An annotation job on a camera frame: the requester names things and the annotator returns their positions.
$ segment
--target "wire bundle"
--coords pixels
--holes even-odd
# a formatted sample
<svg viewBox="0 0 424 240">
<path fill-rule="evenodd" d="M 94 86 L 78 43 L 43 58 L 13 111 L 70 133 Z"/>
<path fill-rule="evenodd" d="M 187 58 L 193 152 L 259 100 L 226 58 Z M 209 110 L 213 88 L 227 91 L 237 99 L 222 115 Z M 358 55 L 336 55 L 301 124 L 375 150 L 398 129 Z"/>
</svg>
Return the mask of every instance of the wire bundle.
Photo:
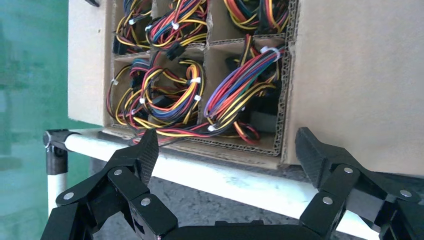
<svg viewBox="0 0 424 240">
<path fill-rule="evenodd" d="M 142 136 L 145 129 L 156 129 L 158 134 L 168 137 L 208 137 L 193 132 L 206 125 L 196 125 L 206 78 L 202 65 L 191 59 L 180 59 L 178 63 L 186 67 L 186 75 L 178 77 L 167 68 L 154 66 L 157 56 L 152 62 L 135 59 L 119 71 L 115 79 L 129 70 L 131 86 L 112 110 L 111 90 L 116 84 L 116 80 L 112 80 L 106 98 L 108 113 L 119 124 L 136 130 L 137 137 Z M 157 86 L 154 82 L 159 76 L 173 85 Z"/>
<path fill-rule="evenodd" d="M 146 28 L 148 42 L 162 50 L 174 44 L 182 47 L 204 42 L 207 36 L 206 17 L 208 0 L 174 0 L 173 7 L 164 16 L 153 20 Z"/>
<path fill-rule="evenodd" d="M 289 20 L 287 0 L 223 0 L 232 22 L 255 34 L 280 34 Z"/>
<path fill-rule="evenodd" d="M 263 97 L 268 90 L 276 89 L 273 82 L 278 81 L 281 76 L 279 58 L 284 53 L 284 48 L 264 47 L 260 53 L 253 46 L 252 36 L 247 35 L 245 42 L 243 54 L 237 61 L 238 68 L 213 92 L 203 115 L 211 124 L 210 131 L 219 131 L 233 125 L 244 141 L 256 144 L 259 134 L 252 126 L 238 120 L 238 117 L 252 98 Z M 269 68 L 275 68 L 275 72 L 261 76 Z"/>
<path fill-rule="evenodd" d="M 146 39 L 141 40 L 136 33 L 137 21 L 147 18 L 152 12 L 152 0 L 124 0 L 124 17 L 116 27 L 116 39 L 128 48 L 128 53 L 150 49 Z"/>
</svg>

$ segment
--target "cable tie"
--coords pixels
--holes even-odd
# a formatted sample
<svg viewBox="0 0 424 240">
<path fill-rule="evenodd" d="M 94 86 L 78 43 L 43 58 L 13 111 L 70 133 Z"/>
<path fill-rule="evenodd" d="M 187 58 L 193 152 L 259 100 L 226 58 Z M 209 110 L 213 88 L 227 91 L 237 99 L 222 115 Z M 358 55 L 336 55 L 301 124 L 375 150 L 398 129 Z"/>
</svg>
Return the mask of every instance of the cable tie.
<svg viewBox="0 0 424 240">
<path fill-rule="evenodd" d="M 196 77 L 196 78 L 191 79 L 191 80 L 190 80 L 190 83 L 191 83 L 191 84 L 192 84 L 192 83 L 198 83 L 198 84 L 199 84 L 199 83 L 201 82 L 201 80 L 202 80 L 202 79 L 198 76 L 198 77 Z"/>
<path fill-rule="evenodd" d="M 178 23 L 175 23 L 174 21 L 171 21 L 171 25 L 174 30 L 178 30 L 180 28 L 180 25 Z"/>
<path fill-rule="evenodd" d="M 213 131 L 215 131 L 215 130 L 216 130 L 216 128 L 214 127 L 214 125 L 209 125 L 209 126 L 207 127 L 207 130 L 208 130 L 209 132 L 213 132 Z"/>
<path fill-rule="evenodd" d="M 281 52 L 276 48 L 276 47 L 268 47 L 268 46 L 264 46 L 264 47 L 262 47 L 261 49 L 260 49 L 260 53 L 261 54 L 263 54 L 263 53 L 265 53 L 265 52 L 267 52 L 267 51 L 274 51 L 274 53 L 276 53 L 277 54 L 277 58 L 274 60 L 274 62 L 277 62 L 278 61 L 278 59 L 280 59 L 281 58 Z"/>
<path fill-rule="evenodd" d="M 119 81 L 117 81 L 115 78 L 112 78 L 112 80 L 110 81 L 113 85 L 118 85 Z"/>
</svg>

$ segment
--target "silver screw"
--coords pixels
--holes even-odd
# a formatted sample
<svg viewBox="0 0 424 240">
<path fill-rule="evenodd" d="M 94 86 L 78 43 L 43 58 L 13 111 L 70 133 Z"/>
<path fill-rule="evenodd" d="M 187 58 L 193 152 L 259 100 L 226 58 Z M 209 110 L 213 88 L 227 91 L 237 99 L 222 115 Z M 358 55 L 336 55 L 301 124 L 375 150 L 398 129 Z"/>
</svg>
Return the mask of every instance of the silver screw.
<svg viewBox="0 0 424 240">
<path fill-rule="evenodd" d="M 403 196 L 407 198 L 412 197 L 412 194 L 407 190 L 400 190 L 400 194 L 402 194 Z"/>
<path fill-rule="evenodd" d="M 344 171 L 346 172 L 346 173 L 348 173 L 348 174 L 351 174 L 351 173 L 353 173 L 354 171 L 352 170 L 352 168 L 350 168 L 350 167 L 345 167 L 344 168 Z"/>
<path fill-rule="evenodd" d="M 147 206 L 150 204 L 150 198 L 144 198 L 143 200 L 141 200 L 141 205 L 142 206 Z"/>
<path fill-rule="evenodd" d="M 65 200 L 69 200 L 74 196 L 73 192 L 68 192 L 67 194 L 65 194 L 65 196 L 63 196 L 63 199 Z"/>
<path fill-rule="evenodd" d="M 328 204 L 328 205 L 333 204 L 333 200 L 332 200 L 331 198 L 329 198 L 328 196 L 323 197 L 323 198 L 322 198 L 322 201 L 323 201 L 325 204 Z"/>
</svg>

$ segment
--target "wire harness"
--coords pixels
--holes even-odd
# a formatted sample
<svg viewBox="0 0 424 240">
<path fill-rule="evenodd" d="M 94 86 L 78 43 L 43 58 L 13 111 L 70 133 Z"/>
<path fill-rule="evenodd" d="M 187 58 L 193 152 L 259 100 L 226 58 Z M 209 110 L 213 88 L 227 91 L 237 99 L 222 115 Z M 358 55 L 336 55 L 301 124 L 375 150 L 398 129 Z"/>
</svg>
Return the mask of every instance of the wire harness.
<svg viewBox="0 0 424 240">
<path fill-rule="evenodd" d="M 264 97 L 267 91 L 276 89 L 281 79 L 281 55 L 283 46 L 264 47 L 259 52 L 251 35 L 246 35 L 243 54 L 237 68 L 216 88 L 206 103 L 203 115 L 211 124 L 211 130 L 219 131 L 233 125 L 238 135 L 249 144 L 257 144 L 259 133 L 249 124 L 239 120 L 250 100 Z M 264 75 L 267 70 L 273 73 Z"/>
<path fill-rule="evenodd" d="M 115 53 L 127 54 L 144 52 L 150 49 L 149 42 L 141 39 L 138 22 L 150 17 L 152 12 L 152 0 L 124 0 L 124 16 L 116 27 Z"/>
<path fill-rule="evenodd" d="M 247 33 L 280 34 L 289 20 L 288 0 L 223 0 L 231 21 Z"/>
<path fill-rule="evenodd" d="M 208 1 L 174 0 L 171 10 L 146 28 L 147 41 L 162 51 L 178 51 L 169 54 L 171 60 L 181 55 L 188 44 L 205 42 Z"/>
</svg>

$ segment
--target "cardboard compartment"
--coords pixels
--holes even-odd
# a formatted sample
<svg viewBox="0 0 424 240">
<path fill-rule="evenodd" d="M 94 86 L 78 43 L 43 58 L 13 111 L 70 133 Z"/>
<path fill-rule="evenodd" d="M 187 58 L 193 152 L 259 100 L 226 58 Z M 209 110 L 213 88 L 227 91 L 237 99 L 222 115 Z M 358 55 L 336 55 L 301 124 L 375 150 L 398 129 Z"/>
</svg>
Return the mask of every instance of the cardboard compartment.
<svg viewBox="0 0 424 240">
<path fill-rule="evenodd" d="M 208 43 L 242 38 L 243 33 L 231 21 L 223 0 L 210 0 L 207 16 Z"/>
<path fill-rule="evenodd" d="M 263 35 L 255 37 L 255 45 L 258 49 L 267 46 L 275 47 L 284 43 L 281 34 L 276 35 Z M 219 86 L 219 84 L 231 73 L 228 69 L 225 59 L 234 57 L 241 54 L 244 46 L 244 38 L 215 41 L 209 44 L 209 48 L 205 52 L 204 67 L 206 71 L 206 86 L 203 98 L 200 101 L 200 112 L 203 112 L 204 106 L 212 93 Z M 283 56 L 284 66 L 287 66 L 288 54 Z M 269 132 L 261 132 L 261 139 L 258 145 L 249 145 L 242 139 L 238 138 L 224 138 L 224 137 L 211 137 L 211 138 L 190 138 L 190 141 L 217 146 L 221 148 L 234 149 L 238 151 L 256 153 L 268 156 L 278 156 L 281 153 L 283 126 L 285 119 L 285 102 L 287 98 L 288 76 L 283 70 L 282 88 L 280 93 L 279 102 L 276 102 L 278 107 L 277 116 L 273 122 L 274 127 Z M 199 116 L 199 122 L 205 122 L 203 116 Z M 266 125 L 267 121 L 258 121 L 257 124 Z"/>
</svg>

